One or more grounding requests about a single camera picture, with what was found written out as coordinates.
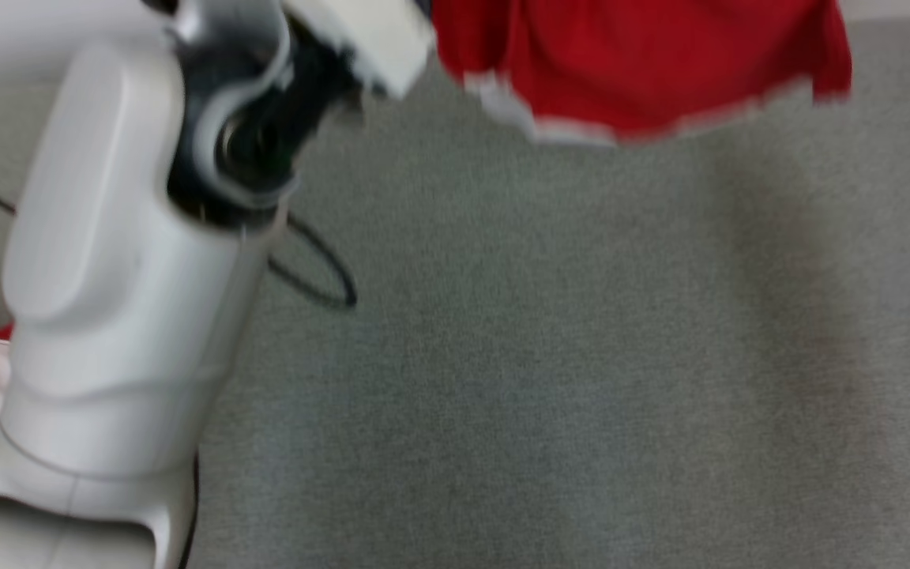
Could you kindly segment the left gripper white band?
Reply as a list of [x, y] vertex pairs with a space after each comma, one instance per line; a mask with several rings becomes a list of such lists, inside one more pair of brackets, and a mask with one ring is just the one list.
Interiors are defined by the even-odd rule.
[[403, 100], [425, 72], [434, 29], [415, 1], [282, 1], [319, 42], [350, 54], [365, 88]]

